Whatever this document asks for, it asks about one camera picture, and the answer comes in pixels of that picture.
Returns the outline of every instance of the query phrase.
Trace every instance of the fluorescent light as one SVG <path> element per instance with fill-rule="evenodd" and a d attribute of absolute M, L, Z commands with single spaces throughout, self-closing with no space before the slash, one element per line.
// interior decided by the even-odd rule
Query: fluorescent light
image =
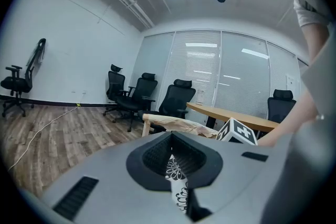
<path fill-rule="evenodd" d="M 203 52 L 187 52 L 187 56 L 189 57 L 199 57 L 199 58 L 213 58 L 215 57 L 215 54 L 205 54 Z"/>
<path fill-rule="evenodd" d="M 255 56 L 258 56 L 258 57 L 262 57 L 262 58 L 268 59 L 268 55 L 266 55 L 266 54 L 260 54 L 260 53 L 258 53 L 256 51 L 253 51 L 253 50 L 242 49 L 242 52 L 244 52 L 246 54 L 252 54 L 252 55 L 255 55 Z"/>
<path fill-rule="evenodd" d="M 211 72 L 197 71 L 197 70 L 194 70 L 194 72 L 196 72 L 196 73 L 204 73 L 204 74 L 212 74 Z"/>
<path fill-rule="evenodd" d="M 217 44 L 211 44 L 211 43 L 186 43 L 187 47 L 212 47 L 217 48 Z"/>
<path fill-rule="evenodd" d="M 223 75 L 223 77 L 232 78 L 232 79 L 240 79 L 240 78 L 237 78 L 237 77 L 231 77 L 231 76 L 227 76 L 227 75 Z"/>

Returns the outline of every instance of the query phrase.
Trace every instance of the black rubber grip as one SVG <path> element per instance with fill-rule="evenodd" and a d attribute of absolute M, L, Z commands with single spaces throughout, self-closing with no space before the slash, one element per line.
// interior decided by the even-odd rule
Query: black rubber grip
<path fill-rule="evenodd" d="M 97 183 L 97 179 L 82 177 L 54 207 L 54 211 L 66 219 L 73 220 Z"/>
<path fill-rule="evenodd" d="M 178 132 L 166 132 L 132 151 L 126 161 L 127 171 L 146 189 L 171 191 L 171 184 L 164 176 L 172 154 L 187 176 L 190 189 L 209 186 L 223 167 L 223 160 L 215 150 Z"/>

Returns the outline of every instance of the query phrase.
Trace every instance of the black office chair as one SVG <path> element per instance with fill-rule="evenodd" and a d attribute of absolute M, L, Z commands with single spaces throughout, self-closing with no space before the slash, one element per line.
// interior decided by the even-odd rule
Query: black office chair
<path fill-rule="evenodd" d="M 106 95 L 109 100 L 114 101 L 115 104 L 107 105 L 106 111 L 103 113 L 103 116 L 106 116 L 107 112 L 116 110 L 118 105 L 116 103 L 117 97 L 123 95 L 122 90 L 124 89 L 125 76 L 118 74 L 122 68 L 115 65 L 111 65 L 111 71 L 109 71 L 109 89 L 106 92 Z"/>
<path fill-rule="evenodd" d="M 143 114 L 152 114 L 185 119 L 185 115 L 188 113 L 186 104 L 190 102 L 196 92 L 191 86 L 191 80 L 176 79 L 173 85 L 168 86 L 159 111 L 139 111 L 139 117 L 142 119 Z M 166 131 L 164 127 L 156 124 L 151 124 L 151 128 L 154 128 L 154 132 L 151 134 Z"/>
<path fill-rule="evenodd" d="M 130 116 L 122 116 L 118 119 L 131 119 L 130 127 L 127 129 L 128 132 L 132 130 L 132 122 L 134 118 L 134 113 L 140 110 L 150 110 L 151 103 L 155 102 L 155 100 L 150 99 L 155 87 L 157 85 L 157 81 L 155 80 L 155 74 L 144 73 L 141 78 L 138 79 L 136 87 L 130 87 L 129 91 L 121 91 L 124 94 L 127 93 L 127 96 L 121 96 L 117 98 L 118 110 L 129 111 Z M 135 89 L 132 97 L 130 97 L 132 89 Z"/>
<path fill-rule="evenodd" d="M 296 101 L 293 100 L 293 93 L 290 90 L 274 90 L 273 97 L 268 98 L 268 120 L 281 123 L 292 110 Z M 259 138 L 267 132 L 260 132 Z"/>
<path fill-rule="evenodd" d="M 32 104 L 31 102 L 27 100 L 22 100 L 21 94 L 23 92 L 28 93 L 33 88 L 33 76 L 32 76 L 33 69 L 34 69 L 33 64 L 35 60 L 38 59 L 38 57 L 42 53 L 45 45 L 46 45 L 46 39 L 45 38 L 40 39 L 38 42 L 38 46 L 34 51 L 32 59 L 30 60 L 29 65 L 26 69 L 25 78 L 20 78 L 20 75 L 19 75 L 20 69 L 22 69 L 22 67 L 18 67 L 14 65 L 12 65 L 12 67 L 6 67 L 7 70 L 12 72 L 12 76 L 5 78 L 3 81 L 1 81 L 0 85 L 1 87 L 7 90 L 11 90 L 10 96 L 13 96 L 15 92 L 15 98 L 6 100 L 4 102 L 3 104 L 4 111 L 2 113 L 2 117 L 5 117 L 6 111 L 15 105 L 17 105 L 22 110 L 23 117 L 26 116 L 26 111 L 21 106 L 22 104 L 28 103 L 28 104 L 31 104 L 31 108 L 34 107 L 34 104 Z"/>

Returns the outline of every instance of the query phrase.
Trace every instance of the window blinds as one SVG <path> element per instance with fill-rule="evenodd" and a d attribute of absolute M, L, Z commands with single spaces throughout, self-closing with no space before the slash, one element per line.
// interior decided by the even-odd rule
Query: window blinds
<path fill-rule="evenodd" d="M 293 99 L 298 100 L 300 72 L 296 56 L 269 42 L 268 53 L 271 67 L 270 96 L 273 96 L 274 89 L 291 90 Z"/>
<path fill-rule="evenodd" d="M 265 118 L 270 88 L 266 43 L 222 33 L 222 64 L 215 107 Z M 217 120 L 215 129 L 224 122 Z"/>
<path fill-rule="evenodd" d="M 302 95 L 306 90 L 306 85 L 301 79 L 302 74 L 308 69 L 308 66 L 298 59 L 299 71 L 300 71 L 300 95 Z"/>
<path fill-rule="evenodd" d="M 196 102 L 198 90 L 204 91 L 204 105 L 212 105 L 217 84 L 220 31 L 176 32 L 166 74 L 161 87 L 159 104 L 162 103 L 168 86 L 175 79 L 192 80 L 196 93 L 191 102 Z M 205 124 L 207 116 L 190 111 L 186 118 Z"/>
<path fill-rule="evenodd" d="M 151 96 L 156 101 L 152 104 L 152 110 L 155 110 L 155 107 L 158 108 L 160 88 L 173 36 L 174 33 L 168 33 L 145 37 L 134 65 L 130 86 L 135 87 L 138 78 L 145 72 L 155 74 L 155 79 L 158 81 L 158 85 Z"/>

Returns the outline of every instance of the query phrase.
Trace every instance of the chair headrest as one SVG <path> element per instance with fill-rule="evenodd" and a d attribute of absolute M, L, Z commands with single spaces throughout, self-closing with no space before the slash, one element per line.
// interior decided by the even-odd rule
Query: chair headrest
<path fill-rule="evenodd" d="M 144 73 L 141 77 L 147 80 L 155 80 L 155 74 Z"/>
<path fill-rule="evenodd" d="M 191 80 L 175 79 L 174 81 L 174 85 L 181 88 L 191 88 L 192 83 Z"/>
<path fill-rule="evenodd" d="M 113 71 L 113 72 L 119 72 L 120 70 L 121 70 L 122 68 L 121 67 L 117 67 L 117 66 L 115 66 L 115 65 L 111 65 L 111 70 Z"/>
<path fill-rule="evenodd" d="M 293 93 L 290 90 L 274 90 L 273 97 L 282 100 L 292 100 Z"/>

